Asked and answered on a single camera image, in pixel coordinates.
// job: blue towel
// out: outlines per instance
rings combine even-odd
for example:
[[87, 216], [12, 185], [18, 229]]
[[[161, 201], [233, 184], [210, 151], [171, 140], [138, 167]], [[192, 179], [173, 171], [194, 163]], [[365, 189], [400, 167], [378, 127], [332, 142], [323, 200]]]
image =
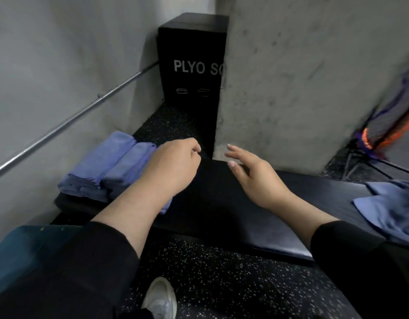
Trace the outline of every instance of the blue towel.
[[367, 182], [377, 196], [356, 198], [354, 205], [388, 239], [409, 245], [409, 181]]
[[72, 184], [100, 188], [102, 177], [132, 149], [135, 139], [125, 133], [113, 132], [92, 152], [87, 154], [68, 177]]
[[122, 191], [138, 180], [156, 145], [140, 142], [133, 146], [119, 162], [102, 178], [103, 185], [112, 190]]

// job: hand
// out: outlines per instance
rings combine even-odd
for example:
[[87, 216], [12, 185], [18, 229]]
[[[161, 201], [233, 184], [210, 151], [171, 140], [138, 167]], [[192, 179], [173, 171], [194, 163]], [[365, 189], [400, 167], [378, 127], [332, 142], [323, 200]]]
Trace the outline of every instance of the hand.
[[167, 194], [169, 200], [195, 177], [202, 159], [200, 151], [194, 138], [166, 142], [153, 154], [140, 181], [149, 182], [154, 190]]
[[235, 145], [228, 144], [227, 147], [230, 152], [225, 155], [240, 160], [250, 170], [248, 176], [235, 161], [228, 162], [234, 176], [255, 204], [273, 211], [294, 196], [268, 162]]

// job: padded bench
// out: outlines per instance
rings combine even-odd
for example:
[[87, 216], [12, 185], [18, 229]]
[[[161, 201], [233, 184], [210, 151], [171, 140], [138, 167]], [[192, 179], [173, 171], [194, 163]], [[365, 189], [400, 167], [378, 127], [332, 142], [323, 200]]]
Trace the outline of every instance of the padded bench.
[[[284, 171], [278, 174], [293, 193], [307, 202], [379, 235], [352, 204], [354, 198], [371, 195], [365, 185]], [[83, 213], [87, 219], [106, 207], [101, 202], [62, 193], [55, 204], [63, 213]], [[194, 180], [174, 197], [165, 215], [157, 216], [152, 230], [267, 258], [313, 260], [286, 224], [250, 201], [223, 161], [202, 159]]]

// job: shoe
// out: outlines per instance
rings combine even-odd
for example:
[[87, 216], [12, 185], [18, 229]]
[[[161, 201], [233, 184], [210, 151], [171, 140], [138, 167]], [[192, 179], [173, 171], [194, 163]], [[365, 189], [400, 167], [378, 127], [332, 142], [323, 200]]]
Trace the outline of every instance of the shoe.
[[175, 319], [176, 297], [169, 281], [158, 277], [150, 284], [141, 308], [148, 309], [154, 319]]

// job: gray wall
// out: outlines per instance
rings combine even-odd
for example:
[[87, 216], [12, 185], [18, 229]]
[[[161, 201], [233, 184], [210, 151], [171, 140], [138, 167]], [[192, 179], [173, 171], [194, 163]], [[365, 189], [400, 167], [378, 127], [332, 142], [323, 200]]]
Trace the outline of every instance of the gray wall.
[[[157, 27], [215, 0], [0, 0], [0, 163], [157, 59]], [[115, 130], [161, 104], [158, 68], [0, 178], [0, 239], [57, 210], [57, 183]]]
[[409, 65], [409, 0], [236, 0], [214, 158], [318, 173]]

